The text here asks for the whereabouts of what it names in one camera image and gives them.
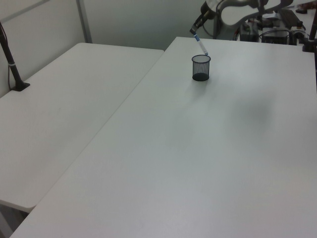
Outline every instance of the mesh cup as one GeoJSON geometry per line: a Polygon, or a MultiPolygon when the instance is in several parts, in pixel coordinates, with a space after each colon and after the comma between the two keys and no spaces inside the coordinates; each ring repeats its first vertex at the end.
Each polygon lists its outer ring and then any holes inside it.
{"type": "Polygon", "coordinates": [[[209,64],[211,58],[206,55],[192,57],[193,79],[196,81],[206,81],[209,79],[209,64]]]}

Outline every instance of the white table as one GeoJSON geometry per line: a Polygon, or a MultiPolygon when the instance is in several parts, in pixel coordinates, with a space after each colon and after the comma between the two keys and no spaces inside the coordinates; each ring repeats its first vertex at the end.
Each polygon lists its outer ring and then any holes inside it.
{"type": "Polygon", "coordinates": [[[30,212],[163,51],[78,44],[0,99],[0,204],[30,212]]]}
{"type": "Polygon", "coordinates": [[[314,55],[203,42],[210,80],[176,38],[12,238],[315,237],[314,55]]]}

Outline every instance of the equipment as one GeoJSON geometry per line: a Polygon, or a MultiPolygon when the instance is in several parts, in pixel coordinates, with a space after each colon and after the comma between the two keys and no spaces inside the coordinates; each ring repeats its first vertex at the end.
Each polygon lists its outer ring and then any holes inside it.
{"type": "Polygon", "coordinates": [[[240,26],[240,41],[258,42],[259,30],[256,24],[245,22],[240,26]]]}
{"type": "Polygon", "coordinates": [[[306,30],[306,28],[303,26],[303,22],[298,19],[292,10],[281,9],[278,12],[282,17],[286,28],[291,29],[293,26],[297,27],[301,25],[306,30]]]}
{"type": "Polygon", "coordinates": [[[201,7],[202,14],[197,18],[190,32],[195,34],[208,19],[214,19],[216,16],[224,25],[238,28],[249,18],[282,9],[298,1],[303,3],[302,0],[206,0],[201,7]]]}
{"type": "Polygon", "coordinates": [[[287,31],[276,31],[274,28],[263,28],[262,35],[262,43],[287,45],[287,31]]]}

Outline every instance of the black device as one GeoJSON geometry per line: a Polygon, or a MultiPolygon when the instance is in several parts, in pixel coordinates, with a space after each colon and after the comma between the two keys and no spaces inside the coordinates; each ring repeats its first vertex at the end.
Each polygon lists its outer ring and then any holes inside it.
{"type": "Polygon", "coordinates": [[[25,88],[30,86],[30,84],[23,82],[21,77],[20,77],[19,71],[15,65],[14,60],[13,60],[13,57],[12,57],[12,54],[11,54],[11,51],[10,51],[10,48],[8,45],[8,41],[7,41],[5,32],[4,32],[4,29],[1,25],[1,22],[0,22],[0,44],[2,46],[6,60],[8,61],[8,65],[11,69],[13,77],[15,79],[15,87],[12,88],[12,90],[21,92],[22,90],[24,90],[25,88]]]}
{"type": "Polygon", "coordinates": [[[288,32],[276,28],[263,28],[262,43],[287,45],[288,32]]]}
{"type": "Polygon", "coordinates": [[[298,19],[292,10],[281,9],[278,12],[282,17],[282,21],[284,22],[286,28],[291,29],[293,26],[297,27],[301,24],[304,30],[306,30],[305,26],[303,26],[303,22],[298,19]]]}
{"type": "Polygon", "coordinates": [[[256,23],[246,22],[240,26],[240,41],[259,41],[259,30],[256,23]]]}

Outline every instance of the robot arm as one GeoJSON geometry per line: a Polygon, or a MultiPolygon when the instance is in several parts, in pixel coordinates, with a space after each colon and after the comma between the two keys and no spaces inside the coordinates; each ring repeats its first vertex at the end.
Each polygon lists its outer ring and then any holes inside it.
{"type": "Polygon", "coordinates": [[[190,32],[196,32],[208,19],[213,19],[217,14],[226,26],[236,28],[251,17],[310,1],[312,0],[206,0],[201,7],[202,14],[190,32]]]}

